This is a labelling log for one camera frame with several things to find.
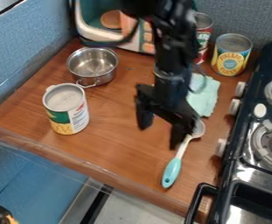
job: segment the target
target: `pot handle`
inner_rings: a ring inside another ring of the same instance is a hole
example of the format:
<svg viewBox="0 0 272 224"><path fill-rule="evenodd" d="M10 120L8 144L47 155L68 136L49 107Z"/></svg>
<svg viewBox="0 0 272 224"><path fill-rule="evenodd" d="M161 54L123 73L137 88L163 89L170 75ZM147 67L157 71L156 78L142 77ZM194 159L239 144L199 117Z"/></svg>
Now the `pot handle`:
<svg viewBox="0 0 272 224"><path fill-rule="evenodd" d="M92 88L92 87L96 87L97 83L98 83L98 80L95 79L95 83L92 84L92 85L87 85L87 86L81 85L80 84L80 80L77 80L75 84L78 85L78 86L80 86L80 87L82 87L82 88Z"/></svg>
<svg viewBox="0 0 272 224"><path fill-rule="evenodd" d="M218 194L217 187L209 185L207 183L199 184L192 197L192 202L190 204L187 215L185 216L185 224L192 224L194 222L201 200L204 196L215 197L217 194Z"/></svg>

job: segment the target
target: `stove knob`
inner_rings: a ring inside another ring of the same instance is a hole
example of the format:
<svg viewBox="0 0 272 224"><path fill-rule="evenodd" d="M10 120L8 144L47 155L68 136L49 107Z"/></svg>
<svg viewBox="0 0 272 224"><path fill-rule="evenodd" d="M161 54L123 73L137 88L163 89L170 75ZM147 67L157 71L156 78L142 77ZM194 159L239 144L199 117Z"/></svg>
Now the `stove knob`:
<svg viewBox="0 0 272 224"><path fill-rule="evenodd" d="M218 140L217 148L215 148L214 154L217 157L222 158L223 154L224 154L224 151L225 151L225 148L226 148L226 145L227 145L227 140L220 138Z"/></svg>
<svg viewBox="0 0 272 224"><path fill-rule="evenodd" d="M254 108L254 116L257 118L263 118L266 114L267 107L262 103L258 103Z"/></svg>
<svg viewBox="0 0 272 224"><path fill-rule="evenodd" d="M235 89L235 96L241 98L245 92L246 82L239 81Z"/></svg>
<svg viewBox="0 0 272 224"><path fill-rule="evenodd" d="M241 101L238 99L232 99L230 106L229 106L229 115L236 116L237 112L239 111L241 105Z"/></svg>

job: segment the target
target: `light blue spoon handle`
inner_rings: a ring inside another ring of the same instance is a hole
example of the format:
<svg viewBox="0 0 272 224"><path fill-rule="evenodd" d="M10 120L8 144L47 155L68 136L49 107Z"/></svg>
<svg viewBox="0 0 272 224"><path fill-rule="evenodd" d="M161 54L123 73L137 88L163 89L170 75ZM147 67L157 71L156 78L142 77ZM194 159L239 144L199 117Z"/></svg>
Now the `light blue spoon handle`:
<svg viewBox="0 0 272 224"><path fill-rule="evenodd" d="M162 185L163 188L168 188L172 186L175 180L178 178L178 175L181 170L181 159L173 158L170 163L167 164L167 167L164 170Z"/></svg>

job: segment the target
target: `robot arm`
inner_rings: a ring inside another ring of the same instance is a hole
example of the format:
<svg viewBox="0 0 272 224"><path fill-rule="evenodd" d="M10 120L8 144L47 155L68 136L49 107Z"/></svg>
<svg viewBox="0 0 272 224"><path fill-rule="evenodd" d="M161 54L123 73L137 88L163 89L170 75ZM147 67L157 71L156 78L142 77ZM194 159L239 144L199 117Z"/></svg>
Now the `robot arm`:
<svg viewBox="0 0 272 224"><path fill-rule="evenodd" d="M120 0L122 12L138 22L127 37L118 42L88 43L90 46L117 46L132 39L139 19L151 24L155 54L154 86L137 84L136 117L145 130L158 115L172 124L170 148L192 134L199 115L188 104L192 62L199 50L192 0Z"/></svg>

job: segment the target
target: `tin can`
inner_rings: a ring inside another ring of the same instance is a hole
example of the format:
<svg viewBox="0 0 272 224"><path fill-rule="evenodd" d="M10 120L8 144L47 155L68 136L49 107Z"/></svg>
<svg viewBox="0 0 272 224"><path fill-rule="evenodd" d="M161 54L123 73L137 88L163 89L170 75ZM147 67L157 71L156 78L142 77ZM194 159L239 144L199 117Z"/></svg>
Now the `tin can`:
<svg viewBox="0 0 272 224"><path fill-rule="evenodd" d="M195 12L197 26L197 40L200 43L199 56L194 60L196 64L201 64L206 60L208 42L213 34L213 20L202 12Z"/></svg>
<svg viewBox="0 0 272 224"><path fill-rule="evenodd" d="M61 135L80 132L89 123L84 90L78 85L64 83L46 89L42 102L52 129Z"/></svg>
<svg viewBox="0 0 272 224"><path fill-rule="evenodd" d="M252 41L240 34L219 36L213 53L213 70L225 76L241 74L247 66L252 47Z"/></svg>

